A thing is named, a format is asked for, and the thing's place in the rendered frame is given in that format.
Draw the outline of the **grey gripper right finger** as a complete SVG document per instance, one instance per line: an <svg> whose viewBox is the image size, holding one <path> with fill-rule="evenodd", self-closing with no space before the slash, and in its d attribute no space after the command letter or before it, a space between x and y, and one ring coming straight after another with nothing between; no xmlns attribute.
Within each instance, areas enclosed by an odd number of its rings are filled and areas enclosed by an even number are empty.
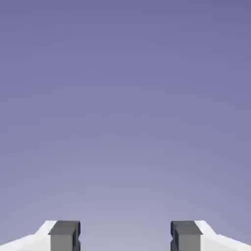
<svg viewBox="0 0 251 251"><path fill-rule="evenodd" d="M251 251L251 245L217 234L205 220L171 221L170 251Z"/></svg>

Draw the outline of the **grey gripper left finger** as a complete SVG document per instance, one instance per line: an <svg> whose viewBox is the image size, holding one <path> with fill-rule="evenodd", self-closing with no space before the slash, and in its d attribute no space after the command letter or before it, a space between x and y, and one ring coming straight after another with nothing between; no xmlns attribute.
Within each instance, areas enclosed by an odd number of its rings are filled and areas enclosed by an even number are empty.
<svg viewBox="0 0 251 251"><path fill-rule="evenodd" d="M80 221L46 220L34 233L0 245L0 251L81 251Z"/></svg>

